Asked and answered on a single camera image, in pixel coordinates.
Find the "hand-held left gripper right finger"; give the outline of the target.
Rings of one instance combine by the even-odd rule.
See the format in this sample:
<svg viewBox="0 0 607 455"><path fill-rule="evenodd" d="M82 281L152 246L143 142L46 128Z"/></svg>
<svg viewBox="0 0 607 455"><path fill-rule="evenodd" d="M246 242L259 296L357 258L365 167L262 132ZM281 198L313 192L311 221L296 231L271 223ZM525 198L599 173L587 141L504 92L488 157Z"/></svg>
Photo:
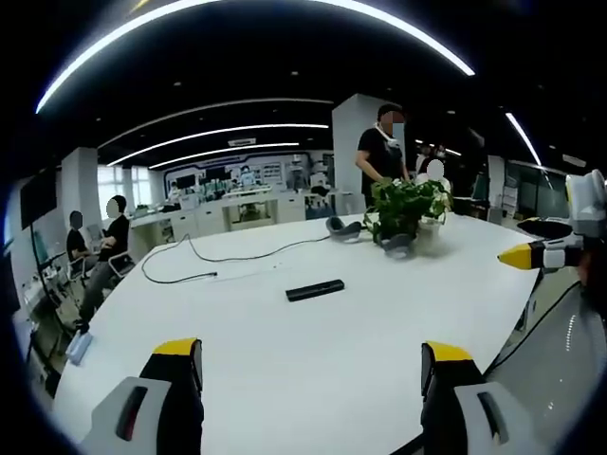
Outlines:
<svg viewBox="0 0 607 455"><path fill-rule="evenodd" d="M426 341L421 359L424 453L539 452L524 407L502 384L487 381L468 352Z"/></svg>

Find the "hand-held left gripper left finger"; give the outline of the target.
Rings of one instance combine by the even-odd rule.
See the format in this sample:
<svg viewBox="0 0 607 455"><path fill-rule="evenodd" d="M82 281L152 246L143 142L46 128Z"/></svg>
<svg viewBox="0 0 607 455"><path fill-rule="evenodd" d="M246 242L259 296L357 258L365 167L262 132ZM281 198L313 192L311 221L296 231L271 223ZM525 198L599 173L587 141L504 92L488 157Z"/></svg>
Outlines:
<svg viewBox="0 0 607 455"><path fill-rule="evenodd" d="M199 454L202 341L167 341L138 376L124 378L91 413L82 454Z"/></svg>

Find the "person's right hand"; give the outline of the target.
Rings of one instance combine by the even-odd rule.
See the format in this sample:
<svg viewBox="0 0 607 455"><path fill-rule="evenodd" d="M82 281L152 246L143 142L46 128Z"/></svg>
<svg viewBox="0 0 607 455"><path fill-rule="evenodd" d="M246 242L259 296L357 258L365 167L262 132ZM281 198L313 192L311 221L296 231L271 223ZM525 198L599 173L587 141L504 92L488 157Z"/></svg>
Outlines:
<svg viewBox="0 0 607 455"><path fill-rule="evenodd" d="M584 250L577 271L584 298L606 319L606 246Z"/></svg>

